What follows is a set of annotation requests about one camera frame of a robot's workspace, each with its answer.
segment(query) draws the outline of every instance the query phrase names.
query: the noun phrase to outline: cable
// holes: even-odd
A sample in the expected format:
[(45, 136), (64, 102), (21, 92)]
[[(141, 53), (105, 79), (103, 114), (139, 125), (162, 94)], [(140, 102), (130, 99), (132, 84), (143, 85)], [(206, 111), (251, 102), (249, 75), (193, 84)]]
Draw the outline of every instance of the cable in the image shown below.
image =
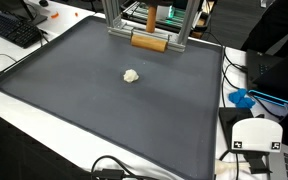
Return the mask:
[(40, 36), (41, 36), (41, 38), (40, 38), (40, 43), (41, 43), (41, 47), (43, 47), (43, 42), (42, 42), (43, 39), (45, 39), (45, 41), (46, 41), (47, 43), (49, 43), (50, 41), (44, 36), (44, 34), (46, 34), (45, 31), (40, 30), (37, 26), (35, 26), (35, 27), (37, 28), (37, 30), (38, 30), (38, 32), (39, 32), (39, 34), (40, 34)]
[(112, 159), (112, 160), (115, 161), (122, 169), (124, 169), (128, 174), (135, 176), (135, 174), (132, 173), (130, 170), (128, 170), (128, 169), (123, 165), (123, 163), (122, 163), (119, 159), (117, 159), (117, 158), (114, 157), (114, 156), (110, 156), (110, 155), (105, 155), (105, 156), (102, 156), (102, 157), (98, 158), (98, 159), (93, 163), (91, 172), (94, 172), (94, 169), (95, 169), (96, 164), (97, 164), (100, 160), (102, 160), (102, 159)]
[(6, 56), (6, 57), (10, 58), (12, 61), (17, 62), (14, 58), (12, 58), (11, 56), (9, 56), (7, 54), (0, 54), (0, 56)]
[(220, 157), (218, 160), (223, 161), (223, 159), (226, 157), (226, 155), (227, 155), (229, 152), (230, 152), (229, 150), (226, 150), (226, 151), (221, 155), (221, 157)]
[(279, 119), (279, 120), (282, 120), (283, 119), (283, 116), (279, 116), (279, 115), (276, 115), (274, 113), (272, 113), (270, 110), (267, 109), (267, 107), (259, 100), (257, 99), (256, 97), (254, 97), (252, 94), (250, 93), (247, 93), (248, 96), (250, 96), (252, 99), (255, 99), (262, 107), (263, 109), (268, 112), (270, 115), (274, 116), (275, 118)]
[(208, 14), (211, 13), (211, 5), (210, 5), (210, 1), (206, 0), (206, 6), (208, 7)]
[[(98, 172), (98, 171), (94, 171), (95, 170), (95, 166), (96, 164), (102, 160), (102, 159), (111, 159), (113, 161), (115, 161), (125, 172), (127, 172), (129, 175), (125, 175), (124, 172), (122, 172), (123, 174), (123, 177), (122, 178), (135, 178), (135, 179), (139, 179), (139, 180), (144, 180), (144, 179), (147, 179), (147, 180), (158, 180), (156, 178), (152, 178), (152, 177), (148, 177), (148, 176), (138, 176), (138, 175), (135, 175), (134, 173), (132, 173), (130, 170), (128, 170), (125, 166), (124, 166), (124, 163), (122, 161), (120, 161), (119, 159), (117, 159), (116, 157), (114, 156), (110, 156), (110, 155), (105, 155), (105, 156), (102, 156), (102, 157), (99, 157), (92, 165), (92, 169), (91, 169), (91, 179), (93, 179), (93, 176), (94, 176), (94, 173)], [(102, 175), (112, 175), (112, 173), (110, 173), (109, 171), (116, 171), (116, 170), (103, 170), (102, 171)]]
[(242, 66), (242, 65), (239, 65), (239, 64), (234, 64), (232, 63), (232, 61), (228, 58), (227, 54), (226, 54), (226, 47), (224, 47), (224, 57), (226, 57), (226, 60), (230, 63), (230, 64), (233, 64), (233, 66), (236, 68), (236, 69), (239, 69), (240, 71), (244, 72), (244, 73), (247, 73), (248, 69), (246, 66)]
[(135, 179), (158, 180), (158, 179), (151, 178), (151, 177), (147, 177), (147, 176), (133, 176), (133, 175), (124, 175), (124, 178), (135, 178)]
[(223, 101), (223, 107), (226, 107), (225, 105), (225, 99), (224, 99), (224, 75), (223, 75), (223, 79), (222, 79), (222, 84), (221, 84), (221, 87), (222, 87), (222, 101)]
[(240, 174), (240, 164), (238, 163), (238, 155), (237, 153), (235, 154), (235, 157), (236, 157), (236, 180), (238, 180), (238, 176)]
[[(206, 2), (207, 2), (208, 10), (209, 10), (208, 13), (211, 14), (210, 2), (209, 2), (208, 0), (207, 0)], [(210, 19), (210, 30), (209, 30), (209, 32), (210, 32), (210, 33), (212, 32), (212, 18)]]
[(212, 34), (211, 32), (204, 32), (204, 33), (210, 34), (217, 41), (217, 43), (223, 47), (223, 44), (214, 36), (214, 34)]
[(133, 12), (131, 13), (131, 15), (129, 17), (133, 17), (134, 12), (137, 10), (137, 8), (141, 5), (140, 2), (138, 2), (136, 8), (133, 10)]
[(226, 67), (226, 69), (225, 69), (224, 72), (223, 72), (223, 69), (222, 69), (222, 73), (223, 73), (223, 75), (224, 75), (224, 78), (226, 79), (226, 81), (228, 82), (228, 84), (229, 84), (230, 86), (232, 86), (232, 87), (235, 88), (235, 89), (240, 89), (239, 87), (234, 86), (234, 85), (230, 82), (230, 80), (228, 80), (228, 78), (227, 78), (227, 76), (226, 76), (226, 72), (227, 72), (228, 68), (229, 68), (230, 66), (232, 66), (232, 65), (233, 65), (233, 64), (229, 64), (229, 65)]
[(34, 13), (35, 13), (35, 16), (33, 17), (33, 19), (35, 19), (36, 17), (37, 17), (37, 15), (39, 14), (38, 13), (38, 10), (34, 7), (34, 6), (32, 6), (32, 5), (30, 5), (30, 4), (26, 4), (27, 6), (30, 6), (33, 10), (34, 10)]

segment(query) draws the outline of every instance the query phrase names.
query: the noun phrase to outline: metal frame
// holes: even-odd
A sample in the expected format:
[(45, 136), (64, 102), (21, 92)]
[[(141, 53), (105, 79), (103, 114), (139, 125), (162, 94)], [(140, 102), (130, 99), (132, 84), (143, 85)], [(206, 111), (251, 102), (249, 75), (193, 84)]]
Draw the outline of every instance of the metal frame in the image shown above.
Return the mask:
[[(124, 22), (124, 20), (122, 20), (118, 0), (102, 0), (102, 3), (106, 16), (108, 32), (113, 35), (131, 39), (133, 30), (138, 28), (129, 25), (126, 23), (126, 21)], [(197, 14), (199, 4), (200, 0), (188, 0), (181, 31), (177, 35), (172, 33), (167, 34), (166, 36), (168, 37), (165, 39), (168, 41), (168, 49), (178, 52), (185, 51), (185, 46), (192, 28), (194, 18)], [(160, 33), (150, 34), (144, 31), (142, 33), (146, 36), (158, 36), (162, 39), (165, 37), (165, 34), (162, 35)]]

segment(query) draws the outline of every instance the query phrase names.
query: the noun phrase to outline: wooden block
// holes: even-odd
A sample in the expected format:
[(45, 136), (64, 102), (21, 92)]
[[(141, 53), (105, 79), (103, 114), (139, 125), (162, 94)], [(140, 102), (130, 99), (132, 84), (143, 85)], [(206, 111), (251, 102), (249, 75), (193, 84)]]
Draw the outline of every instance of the wooden block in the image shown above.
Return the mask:
[(149, 49), (157, 52), (165, 52), (167, 41), (134, 34), (131, 38), (131, 44), (132, 46), (144, 49)]

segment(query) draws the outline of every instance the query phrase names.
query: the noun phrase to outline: white device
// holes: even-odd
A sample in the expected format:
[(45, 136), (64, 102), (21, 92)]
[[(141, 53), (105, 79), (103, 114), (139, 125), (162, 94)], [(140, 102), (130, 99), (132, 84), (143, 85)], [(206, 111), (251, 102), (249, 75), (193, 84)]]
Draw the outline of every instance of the white device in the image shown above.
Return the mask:
[(157, 6), (156, 20), (167, 19), (170, 15), (171, 6)]
[(283, 128), (275, 121), (249, 118), (238, 121), (232, 128), (233, 150), (275, 152), (281, 150)]

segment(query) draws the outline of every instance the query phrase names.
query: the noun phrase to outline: white object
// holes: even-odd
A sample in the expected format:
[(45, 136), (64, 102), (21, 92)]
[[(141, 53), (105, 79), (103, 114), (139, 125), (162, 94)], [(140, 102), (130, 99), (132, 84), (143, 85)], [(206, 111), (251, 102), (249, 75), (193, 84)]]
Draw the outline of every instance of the white object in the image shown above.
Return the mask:
[(156, 20), (165, 20), (168, 18), (171, 6), (157, 6)]
[(138, 80), (138, 78), (139, 78), (138, 74), (133, 69), (129, 69), (129, 70), (125, 71), (124, 81), (126, 81), (128, 83), (132, 83), (133, 81)]
[(249, 118), (234, 124), (232, 144), (234, 150), (280, 152), (283, 129), (269, 119)]
[[(247, 170), (250, 167), (250, 164), (247, 162), (238, 163), (239, 169)], [(215, 160), (215, 173), (214, 174), (222, 174), (227, 170), (236, 169), (236, 162), (223, 162), (220, 160)]]

